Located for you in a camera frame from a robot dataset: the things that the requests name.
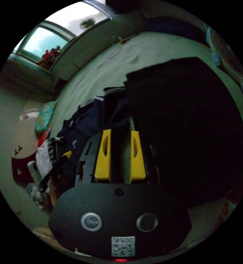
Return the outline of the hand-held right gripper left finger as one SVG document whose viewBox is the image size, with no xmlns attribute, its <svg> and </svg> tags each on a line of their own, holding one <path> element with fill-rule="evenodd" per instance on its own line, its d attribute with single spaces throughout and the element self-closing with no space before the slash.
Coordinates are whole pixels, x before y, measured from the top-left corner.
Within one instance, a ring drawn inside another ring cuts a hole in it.
<svg viewBox="0 0 243 264">
<path fill-rule="evenodd" d="M 102 133 L 94 178 L 97 181 L 111 182 L 111 129 Z"/>
</svg>

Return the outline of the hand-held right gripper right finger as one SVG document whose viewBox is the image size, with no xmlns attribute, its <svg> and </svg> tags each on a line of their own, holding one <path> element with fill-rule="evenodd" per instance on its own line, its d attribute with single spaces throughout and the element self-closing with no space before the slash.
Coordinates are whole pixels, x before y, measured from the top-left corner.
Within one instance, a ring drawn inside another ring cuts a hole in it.
<svg viewBox="0 0 243 264">
<path fill-rule="evenodd" d="M 130 183 L 146 179 L 145 164 L 139 132 L 131 130 Z"/>
</svg>

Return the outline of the person's left hand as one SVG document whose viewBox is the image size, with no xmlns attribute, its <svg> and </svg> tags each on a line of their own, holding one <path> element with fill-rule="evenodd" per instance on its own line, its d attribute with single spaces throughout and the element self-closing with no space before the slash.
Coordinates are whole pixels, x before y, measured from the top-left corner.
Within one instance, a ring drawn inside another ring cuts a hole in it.
<svg viewBox="0 0 243 264">
<path fill-rule="evenodd" d="M 52 207 L 54 207 L 56 201 L 61 195 L 61 183 L 62 177 L 60 175 L 50 177 L 50 200 Z"/>
</svg>

